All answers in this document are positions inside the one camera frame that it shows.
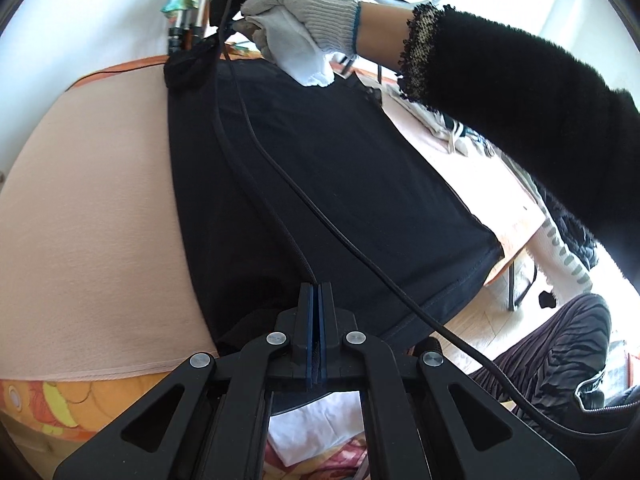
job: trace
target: hand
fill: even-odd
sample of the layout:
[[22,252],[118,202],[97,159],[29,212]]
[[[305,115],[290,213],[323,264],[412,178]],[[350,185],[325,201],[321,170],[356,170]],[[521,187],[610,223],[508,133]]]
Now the hand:
[[[324,53],[341,52],[347,56],[355,54],[357,18],[360,12],[358,0],[247,0],[240,10],[247,18],[275,6],[283,6],[293,14]],[[264,32],[256,30],[255,25],[241,20],[234,23],[234,29],[251,38],[261,51],[268,50]]]

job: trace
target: lace cuff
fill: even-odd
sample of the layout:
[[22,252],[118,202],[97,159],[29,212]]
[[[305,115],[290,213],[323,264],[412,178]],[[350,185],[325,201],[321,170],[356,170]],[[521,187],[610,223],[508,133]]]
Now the lace cuff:
[[435,33],[444,11],[430,4],[420,4],[414,9],[414,18],[407,21],[409,38],[404,40],[404,52],[400,55],[398,86],[402,97],[409,101],[427,101],[427,76]]

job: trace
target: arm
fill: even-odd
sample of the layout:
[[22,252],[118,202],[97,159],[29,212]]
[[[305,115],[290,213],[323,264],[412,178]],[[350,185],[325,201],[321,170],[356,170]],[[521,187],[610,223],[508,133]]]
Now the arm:
[[477,130],[551,190],[640,281],[640,114],[591,67],[451,7],[361,4],[359,55],[400,70],[411,100]]

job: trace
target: black cable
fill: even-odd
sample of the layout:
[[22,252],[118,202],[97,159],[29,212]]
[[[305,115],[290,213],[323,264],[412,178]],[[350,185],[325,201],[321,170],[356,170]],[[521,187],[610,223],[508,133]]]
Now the black cable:
[[356,58],[352,57],[350,60],[347,61],[347,64],[344,66],[344,68],[340,71],[340,75],[347,75],[349,73],[349,70],[351,70],[351,67],[353,66],[353,64],[356,62]]
[[[232,0],[226,0],[225,11],[223,12],[221,23],[226,23],[226,20],[228,18],[228,14],[231,8],[231,2]],[[215,53],[214,53],[215,60],[218,60],[220,58],[221,50],[224,50],[225,52],[225,59],[228,59],[229,57],[229,54],[226,51],[225,33],[226,33],[226,30],[224,30],[223,27],[218,27],[218,44],[215,47]],[[284,225],[284,222],[280,219],[280,217],[278,216],[276,211],[273,209],[273,207],[271,206],[267,198],[260,191],[260,187],[257,185],[256,181],[252,177],[249,170],[242,163],[242,161],[235,155],[233,146],[231,145],[229,138],[226,136],[225,127],[222,124],[222,119],[220,118],[220,104],[218,103],[218,69],[217,67],[215,67],[215,70],[216,72],[213,79],[214,97],[213,97],[213,103],[212,103],[213,111],[214,111],[213,123],[214,123],[214,132],[216,133],[216,138],[218,139],[218,143],[220,144],[220,149],[222,150],[223,155],[226,158],[226,161],[229,163],[231,170],[235,171],[236,173],[239,173],[241,177],[244,178],[244,180],[248,183],[248,188],[245,189],[245,192],[253,194],[254,200],[261,203],[267,209],[268,214],[271,215],[274,221],[278,224],[278,227],[284,233],[284,236],[287,239],[287,242],[289,243],[290,247],[293,248],[295,257],[298,259],[300,264],[302,264],[302,267],[306,272],[308,279],[311,281],[313,285],[318,285],[318,279],[316,278],[313,272],[313,269],[311,268],[311,265],[307,261],[304,253],[302,252],[302,250],[300,250],[300,247],[297,244],[296,240],[287,229],[287,226]],[[233,72],[233,78],[234,80],[236,79],[235,72]]]
[[[218,29],[219,31],[224,29],[223,23],[225,23],[225,20],[226,16],[223,16],[221,27],[219,27]],[[255,135],[254,127],[251,124],[251,119],[249,118],[246,104],[244,102],[244,99],[242,98],[238,76],[236,74],[234,64],[229,57],[228,51],[226,50],[226,44],[224,43],[224,41],[220,41],[220,43],[222,44],[222,53],[225,57],[225,60],[228,62],[229,69],[231,70],[231,75],[232,79],[234,80],[238,99],[240,101],[242,114],[244,115],[247,128],[249,129],[249,134],[252,138],[252,141],[254,142],[255,147],[265,158],[265,160],[267,160],[268,163],[271,164],[273,169],[277,171],[278,174],[284,179],[287,185],[296,193],[300,200],[305,203],[305,205],[311,210],[316,218],[318,218],[319,221],[322,222],[322,224],[331,232],[331,234],[335,238],[337,238],[338,241],[351,254],[353,254],[353,256],[359,259],[377,277],[379,277],[379,279],[386,285],[386,287],[391,290],[419,319],[430,326],[435,332],[443,336],[447,341],[469,355],[469,357],[475,359],[475,361],[478,361],[492,376],[494,376],[500,386],[502,386],[504,390],[509,394],[511,400],[513,400],[522,409],[522,411],[526,413],[541,428],[544,428],[551,433],[559,434],[562,436],[591,441],[609,440],[613,436],[622,436],[626,433],[626,428],[624,430],[609,431],[607,433],[582,433],[581,431],[571,430],[562,426],[561,424],[558,424],[556,421],[549,418],[544,413],[540,412],[535,406],[533,406],[533,404],[531,404],[514,386],[510,378],[500,369],[500,367],[498,367],[493,361],[491,361],[491,359],[482,354],[482,352],[479,352],[477,349],[473,348],[464,340],[460,339],[456,334],[454,334],[444,325],[440,324],[429,314],[423,312],[420,309],[420,306],[415,303],[415,301],[412,300],[412,298],[409,297],[409,295],[404,290],[402,290],[402,288],[400,288],[400,286],[396,284],[396,282],[394,282],[389,276],[387,276],[386,273],[382,269],[380,269],[380,267],[378,267],[374,261],[372,261],[366,254],[364,254],[359,248],[357,248],[344,234],[342,234],[340,229],[338,229],[324,215],[324,213],[318,208],[318,206],[316,206],[316,204],[300,188],[300,186],[298,186],[298,184],[287,174],[287,172],[264,149],[264,147],[260,143],[260,140],[258,140],[258,137]]]

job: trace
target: glove cuff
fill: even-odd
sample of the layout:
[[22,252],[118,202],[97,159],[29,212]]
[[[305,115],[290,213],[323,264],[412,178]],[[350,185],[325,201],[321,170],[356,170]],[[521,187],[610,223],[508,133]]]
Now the glove cuff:
[[320,50],[355,54],[359,0],[311,0],[307,13],[306,28]]

